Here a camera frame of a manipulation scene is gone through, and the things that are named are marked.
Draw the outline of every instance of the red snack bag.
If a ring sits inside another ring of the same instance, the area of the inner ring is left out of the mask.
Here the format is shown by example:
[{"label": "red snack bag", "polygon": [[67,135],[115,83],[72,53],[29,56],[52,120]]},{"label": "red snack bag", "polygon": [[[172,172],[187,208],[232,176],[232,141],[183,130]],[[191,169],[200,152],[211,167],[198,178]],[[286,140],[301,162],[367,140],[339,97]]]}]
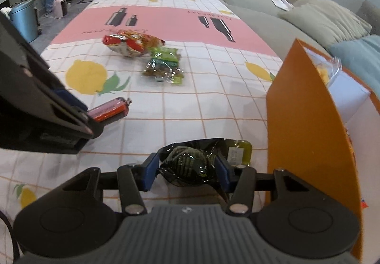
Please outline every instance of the red snack bag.
[{"label": "red snack bag", "polygon": [[165,41],[133,30],[120,30],[117,34],[104,36],[103,43],[123,56],[137,57],[147,52],[148,48],[164,45]]}]

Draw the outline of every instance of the white paper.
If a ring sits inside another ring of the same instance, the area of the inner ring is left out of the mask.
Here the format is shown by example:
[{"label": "white paper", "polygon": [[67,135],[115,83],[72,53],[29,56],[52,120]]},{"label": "white paper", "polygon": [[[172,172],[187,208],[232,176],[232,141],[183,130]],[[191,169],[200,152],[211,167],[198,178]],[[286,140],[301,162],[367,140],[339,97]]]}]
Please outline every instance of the white paper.
[{"label": "white paper", "polygon": [[271,0],[275,4],[276,7],[289,11],[290,9],[293,9],[294,6],[291,3],[288,3],[286,0]]},{"label": "white paper", "polygon": [[240,165],[243,162],[244,148],[230,147],[228,149],[227,161],[230,165]]}]

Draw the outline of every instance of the gray pillow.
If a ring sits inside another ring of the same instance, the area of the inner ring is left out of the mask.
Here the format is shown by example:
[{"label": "gray pillow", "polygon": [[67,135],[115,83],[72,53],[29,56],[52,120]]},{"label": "gray pillow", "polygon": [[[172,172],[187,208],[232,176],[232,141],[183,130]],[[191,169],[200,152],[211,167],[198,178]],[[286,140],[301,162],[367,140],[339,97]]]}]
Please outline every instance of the gray pillow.
[{"label": "gray pillow", "polygon": [[331,0],[308,2],[278,17],[298,27],[324,48],[340,42],[367,36],[371,26],[350,10]]},{"label": "gray pillow", "polygon": [[372,25],[371,35],[380,35],[380,8],[365,0],[356,14]]}]

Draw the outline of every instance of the light blue blanket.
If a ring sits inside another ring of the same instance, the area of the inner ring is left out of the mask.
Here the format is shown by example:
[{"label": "light blue blanket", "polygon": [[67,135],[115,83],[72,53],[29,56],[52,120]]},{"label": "light blue blanket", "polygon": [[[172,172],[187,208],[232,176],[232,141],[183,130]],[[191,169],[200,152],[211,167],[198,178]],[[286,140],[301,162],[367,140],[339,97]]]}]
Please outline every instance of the light blue blanket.
[{"label": "light blue blanket", "polygon": [[370,35],[354,41],[331,45],[328,52],[357,75],[380,99],[380,36]]}]

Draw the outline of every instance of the metal screw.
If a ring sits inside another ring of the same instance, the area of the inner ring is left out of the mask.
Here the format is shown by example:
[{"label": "metal screw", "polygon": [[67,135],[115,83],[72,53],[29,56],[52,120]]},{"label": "metal screw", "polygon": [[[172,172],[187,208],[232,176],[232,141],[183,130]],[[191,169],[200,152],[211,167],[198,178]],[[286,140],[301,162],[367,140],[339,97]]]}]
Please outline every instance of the metal screw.
[{"label": "metal screw", "polygon": [[190,213],[192,211],[193,211],[193,209],[191,207],[184,207],[184,208],[182,208],[182,212],[183,213]]},{"label": "metal screw", "polygon": [[240,204],[240,203],[232,204],[229,207],[229,210],[232,211],[233,213],[237,213],[237,214],[242,215],[248,211],[248,206],[244,205],[244,204]]},{"label": "metal screw", "polygon": [[22,69],[24,70],[24,73],[25,73],[28,77],[33,77],[33,74],[30,72],[29,69],[27,69],[27,68],[25,68],[25,67],[23,67]]},{"label": "metal screw", "polygon": [[140,215],[144,212],[144,207],[139,204],[131,204],[124,208],[125,212],[130,215]]}]

